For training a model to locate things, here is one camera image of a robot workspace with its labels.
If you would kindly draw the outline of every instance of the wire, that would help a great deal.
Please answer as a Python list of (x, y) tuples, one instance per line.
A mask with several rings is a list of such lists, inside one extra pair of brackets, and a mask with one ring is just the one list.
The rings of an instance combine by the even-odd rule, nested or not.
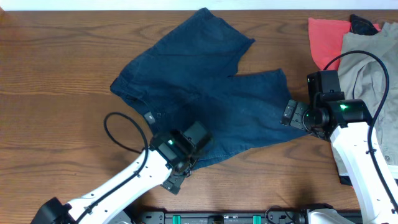
[(115, 192), (115, 191), (117, 191), (118, 189), (120, 189), (124, 184), (128, 183), (130, 180), (132, 180), (133, 178), (135, 178), (135, 177), (140, 173), (140, 171), (145, 167), (145, 164), (146, 164), (146, 162), (147, 162), (147, 160), (148, 160), (149, 147), (148, 147), (147, 138), (145, 137), (145, 134), (144, 134), (143, 130), (141, 129), (141, 127), (140, 127), (132, 118), (130, 118), (129, 116), (127, 116), (127, 115), (125, 115), (125, 114), (123, 114), (123, 113), (120, 113), (120, 112), (112, 112), (112, 113), (109, 113), (108, 115), (106, 115), (106, 116), (105, 116), (105, 119), (104, 119), (104, 128), (105, 128), (105, 131), (107, 132), (108, 136), (110, 136), (111, 139), (112, 139), (114, 142), (117, 142), (116, 140), (114, 140), (114, 138), (112, 137), (112, 135), (110, 135), (110, 133), (109, 133), (109, 131), (108, 131), (108, 129), (107, 129), (107, 125), (106, 125), (106, 123), (107, 123), (109, 117), (111, 117), (111, 116), (113, 116), (113, 115), (118, 115), (118, 116), (122, 116), (123, 118), (126, 118), (127, 120), (129, 120), (129, 121), (137, 128), (137, 130), (138, 130), (139, 133), (141, 134), (142, 140), (144, 141), (144, 150), (145, 150), (144, 160), (143, 160), (141, 166), (134, 172), (133, 175), (131, 175), (129, 178), (127, 178), (126, 180), (124, 180), (123, 182), (121, 182), (120, 184), (118, 184), (117, 186), (115, 186), (115, 187), (114, 187), (112, 190), (110, 190), (109, 192), (106, 192), (106, 193), (105, 193), (104, 195), (102, 195), (99, 199), (97, 199), (96, 201), (94, 201), (91, 205), (87, 206), (86, 210), (85, 210), (85, 211), (78, 217), (78, 219), (76, 220), (76, 223), (80, 223), (81, 220), (82, 220), (88, 213), (90, 213), (90, 212), (93, 210), (93, 208), (94, 208), (95, 206), (97, 206), (100, 202), (102, 202), (107, 196), (111, 195), (113, 192)]
[(380, 111), (381, 111), (381, 108), (383, 107), (384, 102), (386, 101), (387, 94), (388, 94), (388, 90), (389, 90), (389, 87), (390, 87), (390, 79), (389, 79), (389, 76), (388, 76), (388, 71), (387, 71), (386, 66), (384, 65), (384, 63), (383, 63), (377, 56), (375, 56), (375, 55), (372, 54), (372, 53), (369, 53), (369, 52), (366, 52), (366, 51), (363, 51), (363, 50), (353, 50), (353, 51), (349, 51), (349, 52), (346, 52), (346, 53), (344, 53), (344, 54), (341, 54), (341, 55), (337, 56), (337, 57), (334, 58), (331, 62), (329, 62), (329, 64), (328, 64), (323, 70), (328, 69), (328, 67), (329, 67), (333, 62), (335, 62), (336, 60), (338, 60), (339, 58), (344, 57), (345, 55), (356, 54), (356, 53), (359, 53), (359, 54), (366, 54), (366, 55), (372, 57), (374, 60), (376, 60), (376, 61), (380, 64), (381, 68), (383, 69), (384, 77), (386, 78), (386, 87), (385, 87), (385, 89), (384, 89), (383, 97), (381, 98), (380, 104), (379, 104), (379, 106), (377, 107), (377, 110), (376, 110), (376, 112), (375, 112), (375, 114), (374, 114), (374, 116), (373, 116), (373, 119), (372, 119), (372, 121), (371, 121), (371, 125), (369, 126), (369, 130), (368, 130), (368, 148), (369, 148), (369, 153), (370, 153), (370, 155), (371, 155), (374, 168), (375, 168), (375, 170), (376, 170), (376, 172), (377, 172), (377, 175), (378, 175), (379, 178), (380, 178), (381, 184), (383, 185), (384, 190), (386, 191), (388, 197), (390, 198), (390, 201), (391, 201), (392, 205), (394, 206), (394, 210), (395, 210), (395, 211), (393, 211), (393, 213), (394, 213), (394, 212), (398, 212), (398, 204), (397, 204), (397, 201), (395, 200), (394, 196), (392, 195), (392, 193), (391, 193), (391, 191), (390, 191), (390, 188), (388, 187), (387, 182), (386, 182), (386, 180), (384, 179), (383, 174), (381, 173), (379, 164), (377, 163), (377, 160), (376, 160), (376, 156), (374, 155), (374, 152), (375, 152), (376, 150), (373, 149), (373, 146), (372, 146), (372, 131), (373, 131), (374, 125), (376, 124), (376, 120), (377, 120), (377, 117), (379, 116), (379, 113), (380, 113)]
[(276, 224), (276, 223), (274, 223), (273, 221), (269, 220), (269, 218), (268, 218), (268, 212), (270, 212), (270, 209), (272, 209), (272, 208), (280, 208), (280, 209), (282, 209), (282, 211), (285, 212), (287, 218), (289, 218), (293, 223), (295, 223), (294, 219), (286, 212), (286, 210), (284, 210), (284, 208), (282, 208), (282, 207), (279, 206), (279, 205), (273, 205), (273, 206), (271, 206), (271, 207), (269, 207), (269, 208), (267, 209), (267, 211), (266, 211), (266, 219), (267, 219), (267, 221), (268, 221), (269, 223), (271, 223), (271, 224)]

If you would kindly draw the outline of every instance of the wood grain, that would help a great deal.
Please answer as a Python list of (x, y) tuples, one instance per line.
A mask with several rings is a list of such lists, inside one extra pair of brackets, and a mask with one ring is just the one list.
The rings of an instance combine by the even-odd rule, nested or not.
[[(373, 22), (397, 11), (354, 11)], [(215, 11), (256, 42), (239, 74), (283, 68), (294, 98), (308, 101), (305, 76), (318, 68), (308, 42), (308, 17), (347, 20), (352, 11)], [(0, 26), (0, 222), (29, 223), (57, 196), (63, 203), (101, 185), (137, 155), (113, 144), (103, 118), (121, 111), (143, 118), (109, 91), (134, 57), (192, 11), (6, 12)], [(140, 148), (138, 132), (112, 118), (118, 140)], [(327, 142), (303, 137), (251, 149), (200, 169), (178, 196), (156, 187), (143, 205), (169, 211), (265, 210), (329, 203), (358, 209), (340, 185)]]

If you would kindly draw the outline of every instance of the red cloth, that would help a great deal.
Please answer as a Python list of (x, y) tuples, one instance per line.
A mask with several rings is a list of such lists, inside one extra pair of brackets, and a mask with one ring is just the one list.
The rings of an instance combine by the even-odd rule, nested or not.
[[(379, 24), (373, 24), (380, 31)], [(341, 54), (343, 36), (349, 32), (351, 23), (328, 19), (308, 18), (308, 35), (310, 38), (313, 61), (323, 70), (335, 57)], [(328, 70), (337, 70), (340, 60), (329, 66)]]

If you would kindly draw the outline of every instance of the blue cloth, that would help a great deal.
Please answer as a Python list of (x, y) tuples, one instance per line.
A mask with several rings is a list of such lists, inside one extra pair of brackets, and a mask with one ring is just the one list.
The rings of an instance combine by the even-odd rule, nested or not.
[(150, 112), (153, 134), (204, 124), (215, 140), (195, 169), (303, 136), (279, 123), (291, 99), (282, 70), (234, 76), (253, 42), (200, 9), (131, 61), (111, 91), (144, 117)]

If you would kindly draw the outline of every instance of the green light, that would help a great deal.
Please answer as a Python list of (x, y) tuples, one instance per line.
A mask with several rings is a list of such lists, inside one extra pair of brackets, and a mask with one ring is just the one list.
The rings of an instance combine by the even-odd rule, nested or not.
[(341, 108), (342, 110), (344, 110), (344, 109), (348, 108), (348, 106), (346, 106), (346, 105), (340, 105), (340, 108)]

